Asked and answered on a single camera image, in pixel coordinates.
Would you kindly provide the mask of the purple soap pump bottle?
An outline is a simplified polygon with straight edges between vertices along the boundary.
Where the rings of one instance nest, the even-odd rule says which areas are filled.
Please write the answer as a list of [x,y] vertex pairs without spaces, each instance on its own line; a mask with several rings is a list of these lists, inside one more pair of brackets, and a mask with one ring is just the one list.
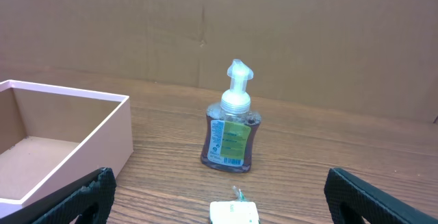
[[246,173],[252,164],[253,142],[261,116],[251,110],[251,98],[246,91],[253,71],[239,59],[227,70],[230,87],[221,100],[206,109],[207,133],[201,162],[213,169],[231,173]]

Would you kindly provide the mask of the white green soap bar packet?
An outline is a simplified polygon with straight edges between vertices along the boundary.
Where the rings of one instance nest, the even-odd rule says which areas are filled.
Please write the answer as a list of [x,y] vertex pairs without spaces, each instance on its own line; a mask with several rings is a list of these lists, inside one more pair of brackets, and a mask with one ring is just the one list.
[[210,224],[260,224],[255,202],[249,201],[240,188],[233,186],[236,200],[213,201],[209,206]]

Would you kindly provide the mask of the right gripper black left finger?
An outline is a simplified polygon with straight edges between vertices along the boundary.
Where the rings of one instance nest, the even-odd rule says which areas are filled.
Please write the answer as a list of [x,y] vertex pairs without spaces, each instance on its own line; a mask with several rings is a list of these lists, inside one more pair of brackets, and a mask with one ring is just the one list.
[[111,168],[99,168],[46,197],[1,218],[4,224],[103,224],[116,192]]

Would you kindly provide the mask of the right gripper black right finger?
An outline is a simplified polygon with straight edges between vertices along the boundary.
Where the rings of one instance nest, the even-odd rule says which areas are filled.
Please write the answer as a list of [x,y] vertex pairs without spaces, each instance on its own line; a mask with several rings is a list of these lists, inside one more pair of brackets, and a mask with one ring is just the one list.
[[341,168],[329,170],[324,194],[334,224],[437,224],[437,219]]

